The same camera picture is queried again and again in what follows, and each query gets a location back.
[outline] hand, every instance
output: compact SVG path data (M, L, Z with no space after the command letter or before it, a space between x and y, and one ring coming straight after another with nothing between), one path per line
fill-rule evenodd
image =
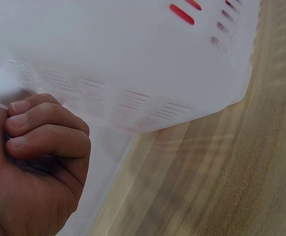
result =
M87 124L48 94L0 108L0 235L55 235L77 209L90 149Z

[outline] fingernail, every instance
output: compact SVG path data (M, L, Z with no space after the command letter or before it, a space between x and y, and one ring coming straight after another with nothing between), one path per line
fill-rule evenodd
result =
M20 102L14 102L11 104L11 107L13 108L14 112L17 114L24 113L29 110L29 102L27 101L20 101Z
M17 127L21 127L27 123L27 114L21 114L10 118Z
M10 142L15 148L18 148L26 142L26 137L21 136L14 139L10 139Z

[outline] white plastic basket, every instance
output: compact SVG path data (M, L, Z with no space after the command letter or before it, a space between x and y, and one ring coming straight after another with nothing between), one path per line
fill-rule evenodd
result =
M150 132L240 101L259 0L0 0L0 89Z

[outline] red slot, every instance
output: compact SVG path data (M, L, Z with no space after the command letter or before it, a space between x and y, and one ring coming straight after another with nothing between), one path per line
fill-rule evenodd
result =
M194 0L186 0L188 3L190 3L192 6L194 6L197 10L201 11L202 7Z
M175 13L177 16L188 22L190 25L194 25L195 21L191 16L189 16L187 13L185 13L183 10L178 8L174 4L170 4L170 10Z

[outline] wood grain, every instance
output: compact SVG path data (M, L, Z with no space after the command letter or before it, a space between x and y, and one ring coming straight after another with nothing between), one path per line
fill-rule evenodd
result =
M245 99L138 138L91 236L286 236L286 0L263 0Z

